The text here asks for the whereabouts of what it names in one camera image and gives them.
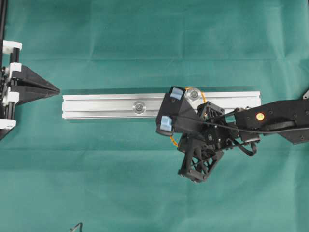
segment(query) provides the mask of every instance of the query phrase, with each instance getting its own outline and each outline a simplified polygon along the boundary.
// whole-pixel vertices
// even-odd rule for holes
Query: metal frame
[[[259,91],[205,92],[206,99],[231,112],[237,107],[261,105]],[[63,95],[63,119],[154,118],[164,93]],[[186,98],[194,109],[203,103],[198,89],[187,90]]]

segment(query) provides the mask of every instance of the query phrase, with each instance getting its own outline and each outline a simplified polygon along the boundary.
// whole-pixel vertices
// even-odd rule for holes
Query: white bracket
[[[0,119],[0,129],[10,130],[16,126],[15,120]]]
[[[2,100],[3,105],[6,106],[9,104],[9,102],[18,103],[18,101],[19,101],[19,93],[11,92],[11,87],[8,87],[6,94],[3,96],[3,100]]]
[[[3,54],[11,54],[13,52],[13,48],[18,48],[21,50],[22,47],[23,45],[20,42],[3,40],[2,52]]]
[[[13,71],[21,72],[21,66],[21,63],[10,63],[8,81],[11,80]]]

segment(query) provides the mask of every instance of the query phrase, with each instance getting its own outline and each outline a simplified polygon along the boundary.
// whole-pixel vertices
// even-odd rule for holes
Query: white plastic clip
[[[172,98],[176,98],[176,99],[180,100],[182,98],[182,96],[183,96],[183,91],[181,89],[179,89],[179,88],[175,88],[174,87],[172,92],[171,92],[171,94],[170,94],[170,96]]]
[[[2,100],[3,105],[6,106],[9,104],[9,102],[18,103],[18,101],[19,101],[19,93],[11,92],[11,87],[8,87],[6,94],[3,96]]]
[[[0,119],[0,129],[10,130],[16,126],[15,120]]]
[[[8,81],[11,80],[12,78],[12,72],[13,71],[18,71],[21,72],[21,63],[10,63],[10,71],[9,71],[9,78]]]
[[[18,48],[21,50],[22,46],[23,45],[20,42],[3,40],[2,52],[3,54],[11,54],[13,52],[13,48]]]
[[[172,119],[167,116],[162,116],[160,129],[163,131],[172,131]]]

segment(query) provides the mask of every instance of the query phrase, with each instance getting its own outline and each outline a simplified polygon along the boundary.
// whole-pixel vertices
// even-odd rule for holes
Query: orange dot
[[[265,115],[264,115],[263,113],[257,113],[257,114],[256,114],[256,119],[257,119],[258,121],[263,121],[264,118],[265,118]]]

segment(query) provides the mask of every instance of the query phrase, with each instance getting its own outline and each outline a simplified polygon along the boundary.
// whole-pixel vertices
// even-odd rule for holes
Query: screw
[[[141,103],[137,103],[135,106],[136,111],[142,111],[144,106]]]
[[[198,92],[192,91],[191,94],[190,94],[190,96],[191,96],[192,98],[197,98],[197,97],[198,97]]]

